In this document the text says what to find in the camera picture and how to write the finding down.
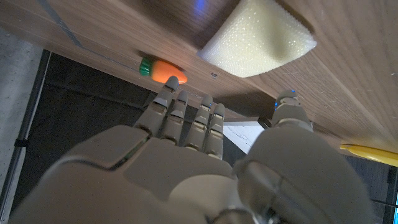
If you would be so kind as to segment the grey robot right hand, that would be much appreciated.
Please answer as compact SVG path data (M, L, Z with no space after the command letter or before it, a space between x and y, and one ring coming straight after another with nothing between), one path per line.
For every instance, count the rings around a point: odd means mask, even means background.
M179 144L188 96L170 77L134 126L77 144L42 176L11 223L371 223L363 181L317 136L293 90L234 165L224 106L204 97Z

